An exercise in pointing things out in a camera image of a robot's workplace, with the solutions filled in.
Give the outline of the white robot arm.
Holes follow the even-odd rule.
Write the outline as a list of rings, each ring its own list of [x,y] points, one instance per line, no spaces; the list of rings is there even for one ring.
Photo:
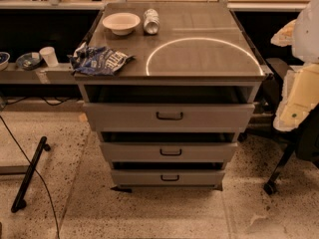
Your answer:
[[[271,43],[290,45],[292,55],[304,63],[302,68],[287,71],[273,121],[277,130],[292,131],[319,104],[319,0],[311,0],[295,20],[272,37]]]

